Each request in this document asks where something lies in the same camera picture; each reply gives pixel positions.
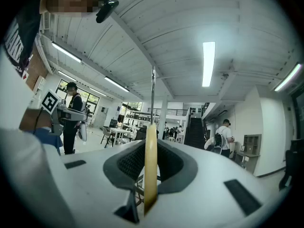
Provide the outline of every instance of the white ceiling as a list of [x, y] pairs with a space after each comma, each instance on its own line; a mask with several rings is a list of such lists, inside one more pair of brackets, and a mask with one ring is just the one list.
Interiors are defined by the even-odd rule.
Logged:
[[[254, 85], [275, 87], [302, 57], [297, 36], [274, 0], [119, 0], [104, 23], [95, 18], [52, 16], [41, 41], [53, 66], [115, 100], [150, 100], [155, 64], [156, 100], [168, 95], [170, 101], [222, 102], [221, 108], [229, 108]], [[80, 64], [58, 52], [52, 40], [87, 61]], [[206, 41], [216, 42], [216, 55], [211, 85], [203, 88]], [[130, 92], [104, 80], [105, 74]]]

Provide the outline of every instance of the pillar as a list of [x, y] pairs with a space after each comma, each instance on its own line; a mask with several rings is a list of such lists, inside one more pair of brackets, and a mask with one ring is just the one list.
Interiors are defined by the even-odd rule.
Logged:
[[168, 108], [168, 99], [167, 96], [165, 95], [162, 100], [161, 116], [158, 124], [158, 131], [159, 131], [158, 139], [162, 139], [163, 131], [165, 128], [165, 122], [166, 122], [167, 108]]

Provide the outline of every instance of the staircase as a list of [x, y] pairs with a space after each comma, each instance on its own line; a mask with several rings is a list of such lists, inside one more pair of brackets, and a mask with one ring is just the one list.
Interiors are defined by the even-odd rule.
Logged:
[[200, 118], [191, 118], [189, 131], [184, 143], [198, 149], [204, 149], [205, 138]]

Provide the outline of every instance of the fluorescent ceiling light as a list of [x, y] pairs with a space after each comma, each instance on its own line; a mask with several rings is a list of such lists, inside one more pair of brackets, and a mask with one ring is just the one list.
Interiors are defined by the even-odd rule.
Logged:
[[65, 77], [67, 77], [67, 78], [72, 79], [73, 81], [76, 81], [76, 79], [74, 79], [74, 78], [70, 77], [69, 75], [64, 74], [64, 73], [63, 73], [63, 72], [61, 72], [61, 71], [58, 71], [58, 73], [60, 73], [60, 74], [64, 75], [64, 76], [65, 76]]
[[283, 86], [286, 85], [288, 81], [291, 80], [295, 76], [295, 74], [300, 70], [301, 66], [301, 64], [297, 64], [291, 71], [291, 73], [283, 80], [283, 82], [281, 82], [278, 87], [275, 88], [275, 91], [279, 91], [280, 89], [282, 89]]
[[215, 57], [215, 42], [204, 42], [204, 68], [203, 68], [203, 87], [209, 87], [212, 78], [214, 57]]
[[108, 76], [104, 77], [104, 79], [106, 79], [107, 81], [111, 82], [113, 85], [116, 85], [118, 88], [121, 88], [122, 90], [124, 90], [126, 92], [130, 92], [130, 90], [124, 88], [122, 85], [120, 85], [119, 83], [117, 83], [114, 80], [110, 79]]
[[95, 91], [95, 92], [97, 92], [97, 93], [99, 93], [99, 94], [101, 94], [101, 95], [103, 95], [103, 96], [106, 96], [105, 94], [103, 94], [103, 93], [101, 93], [101, 92], [99, 92], [99, 91], [97, 91], [97, 90], [94, 90], [94, 89], [92, 89], [92, 88], [90, 88], [91, 90], [93, 90], [93, 91]]
[[80, 58], [78, 58], [78, 57], [74, 56], [73, 54], [69, 53], [67, 50], [63, 49], [61, 46], [57, 45], [55, 42], [52, 42], [52, 46], [55, 47], [56, 49], [58, 49], [59, 51], [63, 52], [64, 54], [66, 54], [70, 58], [74, 59], [78, 63], [81, 63]]
[[227, 112], [227, 110], [222, 111], [220, 114], [218, 114], [218, 116], [222, 116]]

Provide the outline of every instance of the white t-shirt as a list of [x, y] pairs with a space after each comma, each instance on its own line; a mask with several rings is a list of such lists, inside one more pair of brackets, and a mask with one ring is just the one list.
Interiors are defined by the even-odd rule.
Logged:
[[228, 143], [227, 138], [232, 137], [230, 128], [225, 127], [225, 126], [220, 126], [217, 129], [216, 133], [219, 133], [219, 134], [224, 136], [225, 141], [224, 141], [224, 143], [222, 143], [222, 149], [223, 150], [228, 150], [230, 148], [230, 143]]

